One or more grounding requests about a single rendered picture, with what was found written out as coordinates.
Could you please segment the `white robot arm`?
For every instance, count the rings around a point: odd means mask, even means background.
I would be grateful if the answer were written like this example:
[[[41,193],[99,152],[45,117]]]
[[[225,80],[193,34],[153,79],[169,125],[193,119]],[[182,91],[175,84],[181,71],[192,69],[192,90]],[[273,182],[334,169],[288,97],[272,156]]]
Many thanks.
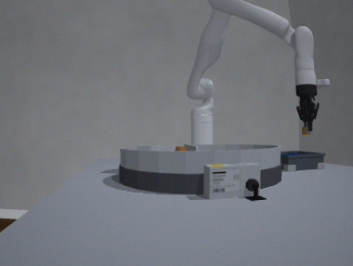
[[[329,79],[316,81],[314,70],[314,38],[306,26],[294,30],[285,18],[262,7],[242,0],[208,0],[212,15],[203,30],[196,60],[187,86],[192,100],[203,100],[191,109],[191,145],[213,144],[214,85],[203,79],[203,73],[219,58],[231,15],[248,20],[276,34],[287,45],[296,49],[294,57],[295,85],[312,84],[317,88],[330,85]],[[200,84],[199,84],[200,83]]]

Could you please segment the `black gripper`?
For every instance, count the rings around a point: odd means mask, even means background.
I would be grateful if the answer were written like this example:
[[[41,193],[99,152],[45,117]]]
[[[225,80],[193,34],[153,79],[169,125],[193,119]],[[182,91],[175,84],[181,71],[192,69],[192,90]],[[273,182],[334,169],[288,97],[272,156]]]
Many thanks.
[[[304,122],[306,132],[312,133],[312,122],[316,119],[320,106],[314,98],[314,96],[317,95],[317,86],[312,84],[303,84],[295,86],[295,90],[296,96],[300,97],[300,105],[296,107],[300,120]]]

